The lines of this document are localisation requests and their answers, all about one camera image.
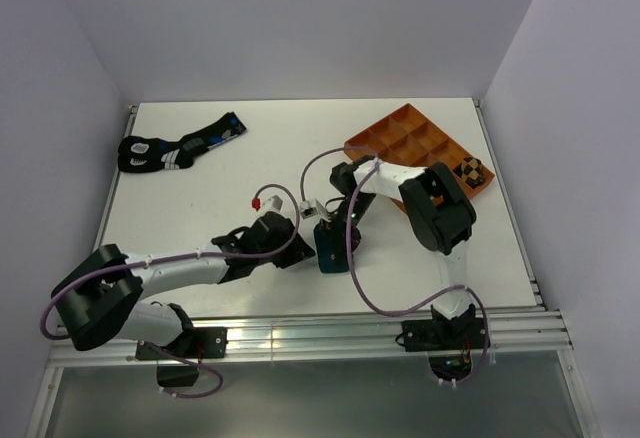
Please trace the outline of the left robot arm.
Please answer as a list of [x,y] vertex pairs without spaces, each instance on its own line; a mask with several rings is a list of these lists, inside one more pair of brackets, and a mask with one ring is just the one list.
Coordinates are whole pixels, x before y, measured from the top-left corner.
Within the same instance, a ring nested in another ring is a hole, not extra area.
[[193,322],[180,305],[158,302],[157,295],[226,284],[266,264],[286,269],[314,255],[290,219],[268,211],[251,226],[182,255],[142,256],[126,254],[115,244],[102,246],[53,290],[51,298],[78,351],[118,338],[152,343],[172,357],[183,357],[195,344]]

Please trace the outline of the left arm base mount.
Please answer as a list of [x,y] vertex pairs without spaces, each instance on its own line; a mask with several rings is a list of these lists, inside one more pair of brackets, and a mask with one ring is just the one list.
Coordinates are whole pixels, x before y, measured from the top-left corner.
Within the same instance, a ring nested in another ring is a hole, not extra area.
[[[207,360],[224,358],[227,343],[225,327],[191,328],[167,345],[139,341],[134,357],[137,361],[157,362],[156,382],[163,392],[175,393],[180,397],[209,396],[222,388],[224,378]],[[212,390],[186,392],[205,376],[214,379]]]

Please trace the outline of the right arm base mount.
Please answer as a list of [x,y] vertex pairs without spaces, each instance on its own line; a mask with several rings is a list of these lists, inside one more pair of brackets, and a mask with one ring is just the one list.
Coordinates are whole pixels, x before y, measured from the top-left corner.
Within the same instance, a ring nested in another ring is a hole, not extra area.
[[491,344],[484,320],[475,317],[405,320],[394,341],[407,353],[427,353],[431,372],[449,383],[468,378],[474,369],[473,353],[485,357]]

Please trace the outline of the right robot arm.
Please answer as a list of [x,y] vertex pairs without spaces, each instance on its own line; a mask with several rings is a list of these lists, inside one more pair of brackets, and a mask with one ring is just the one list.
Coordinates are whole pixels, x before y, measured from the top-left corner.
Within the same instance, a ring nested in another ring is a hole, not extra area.
[[468,291],[467,248],[477,216],[449,168],[440,162],[420,168],[363,156],[334,166],[330,183],[342,203],[313,230],[320,271],[351,271],[361,242],[359,221],[376,197],[396,200],[418,242],[438,261],[440,290],[429,302],[431,318],[419,338],[427,349],[471,339],[480,320]]

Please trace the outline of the brown argyle sock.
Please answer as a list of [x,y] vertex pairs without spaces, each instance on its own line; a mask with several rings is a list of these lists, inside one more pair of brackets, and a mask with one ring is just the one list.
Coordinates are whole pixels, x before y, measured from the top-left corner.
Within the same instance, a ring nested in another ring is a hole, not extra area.
[[475,189],[486,182],[484,165],[475,157],[465,157],[459,165],[459,177],[467,186]]

